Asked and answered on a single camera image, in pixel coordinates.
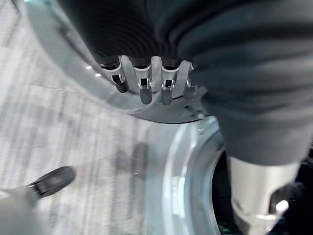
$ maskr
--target round metal base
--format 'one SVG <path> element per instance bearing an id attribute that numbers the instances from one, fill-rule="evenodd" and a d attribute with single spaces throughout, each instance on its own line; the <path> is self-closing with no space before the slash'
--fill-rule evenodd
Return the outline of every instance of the round metal base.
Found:
<path id="1" fill-rule="evenodd" d="M 211 185 L 224 146 L 215 118 L 183 125 L 156 124 L 151 131 L 147 234 L 220 235 Z"/>
<path id="2" fill-rule="evenodd" d="M 56 0 L 14 0 L 30 28 L 36 46 L 49 66 L 72 87 L 90 100 L 110 109 L 135 117 L 160 123 L 188 123 L 199 120 L 200 112 L 207 116 L 201 104 L 206 89 L 197 90 L 193 100 L 182 97 L 190 63 L 183 61 L 173 88 L 173 101 L 165 106 L 160 102 L 161 64 L 152 60 L 153 98 L 149 105 L 143 104 L 134 69 L 126 56 L 122 66 L 129 84 L 129 91 L 121 93 L 108 74 L 94 60 L 88 48 L 73 28 L 71 22 Z"/>

